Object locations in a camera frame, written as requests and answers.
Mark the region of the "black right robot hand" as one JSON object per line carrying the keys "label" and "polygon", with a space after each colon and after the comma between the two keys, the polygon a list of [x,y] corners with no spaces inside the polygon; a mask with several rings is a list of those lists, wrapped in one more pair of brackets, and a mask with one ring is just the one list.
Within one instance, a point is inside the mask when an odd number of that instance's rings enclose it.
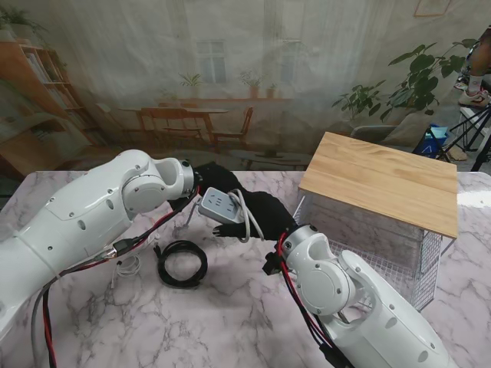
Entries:
{"label": "black right robot hand", "polygon": [[232,223],[215,227],[215,236],[237,238],[241,242],[247,242],[250,238],[277,241],[283,233],[296,226],[294,218],[282,202],[269,193],[242,191],[242,197],[252,213],[249,215],[249,232],[244,222]]}

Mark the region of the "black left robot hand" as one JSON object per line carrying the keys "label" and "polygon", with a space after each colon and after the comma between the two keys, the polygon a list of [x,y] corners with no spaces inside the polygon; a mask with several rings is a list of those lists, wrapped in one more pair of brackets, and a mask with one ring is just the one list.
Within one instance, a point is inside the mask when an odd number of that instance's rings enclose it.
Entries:
{"label": "black left robot hand", "polygon": [[208,188],[214,188],[224,193],[236,189],[240,190],[242,194],[246,192],[233,172],[217,163],[210,162],[197,166],[194,171],[199,176],[199,194],[201,196],[204,196]]}

